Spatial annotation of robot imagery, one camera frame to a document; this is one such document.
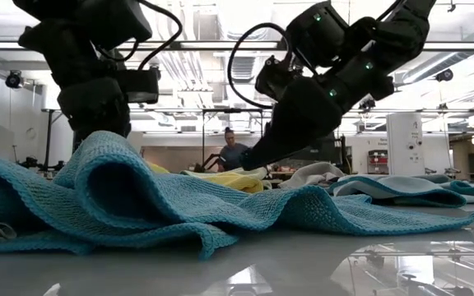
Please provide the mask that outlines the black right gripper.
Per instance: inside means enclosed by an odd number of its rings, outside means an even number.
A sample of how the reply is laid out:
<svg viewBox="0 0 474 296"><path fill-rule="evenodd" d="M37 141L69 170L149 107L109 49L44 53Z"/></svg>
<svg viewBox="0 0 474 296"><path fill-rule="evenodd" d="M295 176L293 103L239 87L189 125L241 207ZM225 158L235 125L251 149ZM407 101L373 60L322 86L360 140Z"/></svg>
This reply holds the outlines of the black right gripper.
<svg viewBox="0 0 474 296"><path fill-rule="evenodd" d="M316 81L301 78L291 82L263 137L241 154L242 168L258 169L293 155L330 134L341 117L342 111Z"/></svg>

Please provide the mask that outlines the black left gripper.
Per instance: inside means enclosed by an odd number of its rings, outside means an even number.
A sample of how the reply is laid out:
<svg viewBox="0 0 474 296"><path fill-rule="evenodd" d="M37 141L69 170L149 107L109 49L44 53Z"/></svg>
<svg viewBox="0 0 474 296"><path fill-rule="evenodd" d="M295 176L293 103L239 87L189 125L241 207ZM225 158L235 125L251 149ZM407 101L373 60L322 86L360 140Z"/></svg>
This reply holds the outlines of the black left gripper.
<svg viewBox="0 0 474 296"><path fill-rule="evenodd" d="M77 138L87 138L96 131L126 137L131 131L128 103L111 77L65 87L58 103Z"/></svg>

